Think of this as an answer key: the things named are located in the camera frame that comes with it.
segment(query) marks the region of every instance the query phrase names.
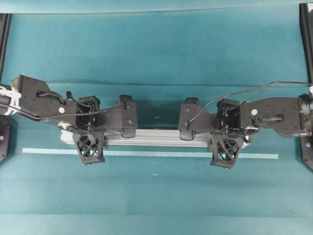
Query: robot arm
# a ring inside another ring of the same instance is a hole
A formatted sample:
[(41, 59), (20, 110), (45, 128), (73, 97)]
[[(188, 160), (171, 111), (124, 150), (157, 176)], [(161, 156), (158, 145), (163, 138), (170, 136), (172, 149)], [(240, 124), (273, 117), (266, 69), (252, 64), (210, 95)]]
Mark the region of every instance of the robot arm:
[(232, 168), (241, 149), (252, 142), (261, 128), (273, 129), (284, 138), (312, 135), (312, 93), (298, 98), (274, 97), (254, 102), (223, 99), (217, 103), (215, 115), (202, 112), (188, 125), (188, 120), (201, 110), (199, 100), (188, 98), (180, 110), (179, 128), (182, 140), (211, 132), (208, 151), (213, 153), (211, 165)]
[[(242, 148), (252, 142), (260, 128), (271, 128), (285, 138), (312, 135), (312, 93), (298, 98), (267, 98), (241, 103), (225, 97), (257, 91), (275, 81), (243, 92), (220, 96), (200, 107), (197, 98), (187, 98), (181, 106), (179, 117), (180, 143), (192, 142), (195, 137), (207, 133), (207, 149), (212, 152), (211, 165), (232, 168)], [(205, 108), (215, 100), (217, 113), (210, 114)], [(136, 103), (129, 95), (120, 95), (118, 103), (108, 109), (100, 109), (95, 96), (75, 100), (71, 92), (64, 99), (49, 89), (41, 80), (19, 75), (13, 86), (0, 84), (0, 115), (19, 114), (37, 122), (53, 124), (71, 134), (82, 163), (90, 165), (104, 162), (103, 149), (108, 148), (110, 132), (117, 132), (123, 140), (134, 138), (128, 144), (138, 143)], [(8, 126), (0, 116), (0, 127)]]
[(129, 95), (120, 95), (118, 103), (100, 110), (95, 96), (77, 101), (67, 92), (67, 98), (52, 92), (41, 80), (19, 75), (13, 86), (0, 85), (0, 114), (18, 113), (37, 122), (57, 125), (73, 133), (81, 161), (86, 164), (104, 162), (103, 148), (108, 147), (105, 132), (119, 131), (124, 138), (135, 136), (138, 127), (136, 104)]

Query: black mounting bracket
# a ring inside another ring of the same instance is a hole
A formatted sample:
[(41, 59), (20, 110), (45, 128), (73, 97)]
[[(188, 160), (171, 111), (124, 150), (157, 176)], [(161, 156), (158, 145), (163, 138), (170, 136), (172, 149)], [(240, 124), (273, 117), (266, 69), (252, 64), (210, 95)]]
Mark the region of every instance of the black mounting bracket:
[(212, 166), (220, 166), (231, 169), (241, 152), (244, 140), (238, 138), (225, 138), (221, 134), (212, 134), (212, 142), (208, 146), (208, 150), (213, 153)]
[(305, 136), (300, 138), (302, 161), (313, 170), (313, 137)]
[(201, 112), (192, 123), (189, 123), (191, 118), (193, 118), (200, 109), (198, 98), (186, 98), (181, 105), (178, 124), (181, 140), (191, 141), (195, 138), (195, 134), (213, 132), (216, 130), (216, 118), (207, 111)]
[(6, 41), (9, 33), (10, 14), (0, 14), (0, 79), (2, 75)]
[(11, 123), (4, 115), (0, 115), (0, 162), (8, 154), (8, 146), (11, 135)]

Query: cable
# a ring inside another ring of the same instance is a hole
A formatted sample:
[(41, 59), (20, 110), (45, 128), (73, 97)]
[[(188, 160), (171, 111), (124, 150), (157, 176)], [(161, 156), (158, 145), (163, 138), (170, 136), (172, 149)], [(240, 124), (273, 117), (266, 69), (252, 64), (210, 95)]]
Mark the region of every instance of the cable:
[(235, 93), (230, 93), (230, 94), (225, 94), (225, 95), (221, 95), (211, 101), (209, 101), (208, 103), (206, 103), (198, 112), (197, 114), (192, 118), (190, 119), (190, 121), (188, 122), (188, 126), (213, 102), (219, 100), (219, 99), (224, 99), (226, 97), (230, 97), (230, 96), (233, 96), (233, 95), (237, 95), (237, 94), (245, 94), (245, 93), (250, 93), (250, 92), (256, 92), (260, 89), (263, 89), (267, 86), (270, 86), (272, 84), (297, 84), (297, 85), (307, 85), (307, 86), (313, 86), (312, 83), (309, 83), (309, 82), (288, 82), (288, 81), (272, 81), (272, 82), (268, 82), (260, 87), (256, 87), (256, 88), (253, 88), (253, 89), (249, 89), (249, 90), (245, 90), (245, 91), (240, 91), (240, 92), (235, 92)]
[(58, 114), (58, 115), (51, 115), (51, 116), (45, 116), (45, 117), (36, 117), (34, 115), (31, 115), (25, 111), (22, 111), (20, 109), (17, 109), (17, 108), (14, 108), (10, 105), (6, 105), (6, 104), (0, 104), (0, 106), (2, 107), (6, 107), (6, 108), (11, 108), (29, 118), (32, 118), (32, 119), (36, 119), (36, 120), (43, 120), (43, 119), (49, 119), (49, 118), (58, 118), (58, 117), (63, 117), (63, 116), (88, 116), (88, 115), (95, 115), (95, 114), (100, 114), (100, 113), (103, 113), (103, 112), (106, 112), (108, 110), (114, 110), (114, 109), (119, 109), (121, 106), (117, 106), (117, 107), (113, 107), (113, 108), (107, 108), (107, 109), (101, 109), (99, 111), (96, 111), (96, 112), (92, 112), (92, 113), (85, 113), (85, 114)]

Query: white tape line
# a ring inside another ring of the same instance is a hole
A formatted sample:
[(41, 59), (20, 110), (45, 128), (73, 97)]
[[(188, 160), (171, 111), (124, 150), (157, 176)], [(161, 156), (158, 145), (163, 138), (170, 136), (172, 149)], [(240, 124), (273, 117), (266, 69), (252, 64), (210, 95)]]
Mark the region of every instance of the white tape line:
[[(70, 154), (77, 155), (76, 149), (53, 149), (53, 148), (23, 148), (22, 153), (39, 154)], [(105, 156), (136, 156), (136, 157), (187, 157), (187, 158), (211, 158), (212, 153), (195, 152), (154, 152), (154, 151), (112, 151), (105, 150)], [(241, 153), (239, 158), (250, 159), (278, 159), (278, 154)]]

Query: teal fabric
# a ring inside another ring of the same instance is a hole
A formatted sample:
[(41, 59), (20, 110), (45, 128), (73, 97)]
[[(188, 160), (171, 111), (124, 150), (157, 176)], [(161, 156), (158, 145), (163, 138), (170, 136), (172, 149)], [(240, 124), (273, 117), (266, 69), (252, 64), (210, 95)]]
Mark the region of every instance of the teal fabric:
[[(13, 15), (1, 83), (24, 74), (62, 95), (96, 95), (103, 108), (130, 94), (141, 128), (175, 129), (186, 97), (204, 104), (272, 80), (307, 81), (298, 14), (298, 5), (280, 5)], [(234, 99), (307, 90), (274, 86)], [(73, 146), (60, 141), (55, 126), (11, 121), (10, 155), (0, 165), (1, 234), (313, 233), (313, 173), (301, 162), (297, 139), (262, 130), (244, 152), (279, 154), (279, 160), (239, 159), (229, 171), (210, 167), (209, 159), (136, 156), (86, 167), (78, 156), (23, 154), (23, 147)]]
[(2, 0), (2, 13), (88, 14), (181, 11), (247, 6), (299, 4), (300, 0)]

